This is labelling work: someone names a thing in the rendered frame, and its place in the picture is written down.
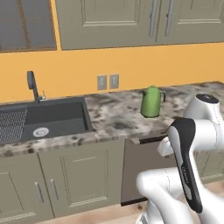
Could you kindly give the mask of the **grey wall socket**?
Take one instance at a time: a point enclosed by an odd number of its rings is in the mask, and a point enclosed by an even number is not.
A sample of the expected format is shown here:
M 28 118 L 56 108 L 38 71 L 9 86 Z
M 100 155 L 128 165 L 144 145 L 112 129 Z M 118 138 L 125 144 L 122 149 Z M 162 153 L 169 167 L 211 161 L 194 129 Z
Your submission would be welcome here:
M 118 74 L 110 75 L 110 88 L 111 89 L 119 88 L 119 75 Z
M 97 89 L 105 90 L 107 88 L 107 76 L 106 75 L 98 75 L 97 76 Z

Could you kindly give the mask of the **grey-green base cupboard door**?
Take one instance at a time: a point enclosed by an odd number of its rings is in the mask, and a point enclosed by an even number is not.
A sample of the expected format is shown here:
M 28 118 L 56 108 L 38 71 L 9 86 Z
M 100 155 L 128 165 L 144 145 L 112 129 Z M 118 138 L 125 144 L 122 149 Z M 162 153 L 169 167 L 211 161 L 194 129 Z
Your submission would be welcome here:
M 57 217 L 121 202 L 124 141 L 70 146 L 39 154 Z M 54 179 L 59 200 L 53 194 Z
M 39 201 L 35 182 L 39 183 L 44 203 Z M 33 224 L 52 218 L 38 156 L 0 158 L 0 224 Z
M 224 151 L 196 151 L 194 158 L 203 184 L 224 179 Z

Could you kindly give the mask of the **grey dishwasher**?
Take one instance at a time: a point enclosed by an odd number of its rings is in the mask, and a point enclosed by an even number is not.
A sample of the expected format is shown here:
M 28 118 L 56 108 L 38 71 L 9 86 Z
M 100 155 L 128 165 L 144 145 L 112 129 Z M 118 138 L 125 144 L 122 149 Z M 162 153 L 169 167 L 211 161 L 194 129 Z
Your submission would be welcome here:
M 140 139 L 138 143 L 126 139 L 123 157 L 121 206 L 146 201 L 136 185 L 137 174 L 147 170 L 174 167 L 173 154 L 162 157 L 158 146 L 165 136 L 154 136 Z

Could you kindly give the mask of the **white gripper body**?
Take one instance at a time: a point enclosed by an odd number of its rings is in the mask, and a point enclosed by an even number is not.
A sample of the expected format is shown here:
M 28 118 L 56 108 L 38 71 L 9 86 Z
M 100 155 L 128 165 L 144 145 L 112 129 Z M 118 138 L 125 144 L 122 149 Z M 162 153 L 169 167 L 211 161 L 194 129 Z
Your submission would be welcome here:
M 162 157 L 170 156 L 174 153 L 168 136 L 160 142 L 157 151 Z

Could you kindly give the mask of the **green kettle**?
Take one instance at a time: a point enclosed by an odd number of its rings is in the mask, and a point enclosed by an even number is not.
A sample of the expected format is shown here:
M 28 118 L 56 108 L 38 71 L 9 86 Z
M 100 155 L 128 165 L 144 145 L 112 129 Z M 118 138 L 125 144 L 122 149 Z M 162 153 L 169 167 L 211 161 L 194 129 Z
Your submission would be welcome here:
M 165 102 L 166 93 L 156 86 L 149 86 L 143 91 L 140 113 L 146 118 L 158 117 L 160 114 L 161 102 Z

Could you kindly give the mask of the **dark grey tap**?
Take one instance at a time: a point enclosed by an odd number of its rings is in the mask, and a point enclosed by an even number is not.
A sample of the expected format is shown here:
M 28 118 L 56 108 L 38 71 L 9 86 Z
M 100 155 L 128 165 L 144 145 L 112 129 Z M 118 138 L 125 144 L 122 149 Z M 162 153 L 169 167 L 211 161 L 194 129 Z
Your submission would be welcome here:
M 28 71 L 26 74 L 26 77 L 27 77 L 28 88 L 33 91 L 34 101 L 36 103 L 40 103 L 41 101 L 45 100 L 46 99 L 45 94 L 39 95 L 34 72 Z

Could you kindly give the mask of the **grey-green wall cupboard door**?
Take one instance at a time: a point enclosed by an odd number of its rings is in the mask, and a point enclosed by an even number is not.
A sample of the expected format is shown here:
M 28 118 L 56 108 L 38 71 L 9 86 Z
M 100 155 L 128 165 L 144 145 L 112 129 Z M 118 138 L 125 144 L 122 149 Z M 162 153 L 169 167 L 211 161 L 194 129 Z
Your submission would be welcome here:
M 156 41 L 159 45 L 224 42 L 224 0 L 175 0 L 165 37 L 169 0 L 161 0 Z
M 153 0 L 55 0 L 61 48 L 148 46 Z

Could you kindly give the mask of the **grey sink grid mat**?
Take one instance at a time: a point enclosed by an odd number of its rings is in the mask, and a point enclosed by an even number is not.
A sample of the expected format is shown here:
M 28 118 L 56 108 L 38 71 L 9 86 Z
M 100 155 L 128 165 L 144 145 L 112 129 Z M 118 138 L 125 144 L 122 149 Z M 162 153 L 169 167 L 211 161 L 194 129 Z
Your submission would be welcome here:
M 25 125 L 27 109 L 0 112 L 0 143 L 18 141 Z

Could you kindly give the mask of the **dark grey sink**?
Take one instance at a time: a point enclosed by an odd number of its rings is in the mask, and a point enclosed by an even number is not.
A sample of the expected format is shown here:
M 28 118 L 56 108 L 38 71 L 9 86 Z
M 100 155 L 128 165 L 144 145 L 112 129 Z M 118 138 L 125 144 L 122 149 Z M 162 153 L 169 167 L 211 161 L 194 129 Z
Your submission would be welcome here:
M 0 105 L 0 112 L 16 109 L 27 109 L 22 136 L 18 141 L 0 145 L 87 133 L 93 130 L 84 97 Z

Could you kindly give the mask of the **glass-fronted wall cupboard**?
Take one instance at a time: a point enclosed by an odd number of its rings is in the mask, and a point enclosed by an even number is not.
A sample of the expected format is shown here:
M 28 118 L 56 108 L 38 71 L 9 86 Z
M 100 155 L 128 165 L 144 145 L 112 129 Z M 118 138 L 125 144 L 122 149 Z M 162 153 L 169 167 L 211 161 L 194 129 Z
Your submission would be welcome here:
M 55 48 L 50 0 L 0 0 L 0 52 Z

